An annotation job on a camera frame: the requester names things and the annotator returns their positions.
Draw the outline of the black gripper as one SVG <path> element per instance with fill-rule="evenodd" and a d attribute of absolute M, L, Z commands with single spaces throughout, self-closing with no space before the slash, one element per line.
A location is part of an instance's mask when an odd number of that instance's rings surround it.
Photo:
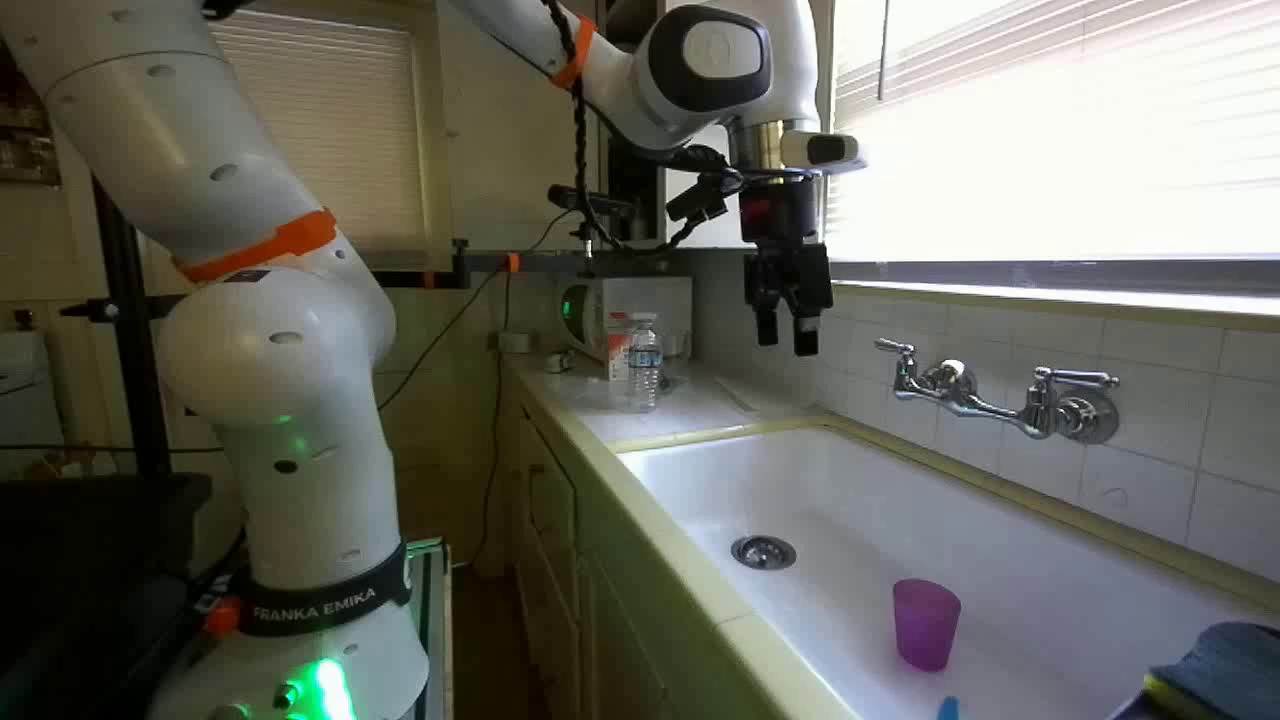
<path fill-rule="evenodd" d="M 791 315 L 795 355 L 819 355 L 819 314 L 834 304 L 829 250 L 815 241 L 815 184 L 748 184 L 739 191 L 739 233 L 752 244 L 746 296 L 755 315 L 755 344 L 779 344 L 777 302 Z"/>

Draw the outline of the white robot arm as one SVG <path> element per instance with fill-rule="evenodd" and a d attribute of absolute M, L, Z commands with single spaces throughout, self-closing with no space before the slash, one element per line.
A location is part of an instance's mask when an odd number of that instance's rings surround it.
<path fill-rule="evenodd" d="M 707 124 L 819 124 L 808 0 L 677 3 L 631 52 L 560 0 L 452 3 L 645 151 Z M 397 344 L 383 288 L 266 134 L 201 0 L 0 0 L 0 38 L 194 280 L 157 365 L 240 476 L 246 620 L 157 694 L 153 720 L 402 720 L 432 660 L 372 384 Z"/>

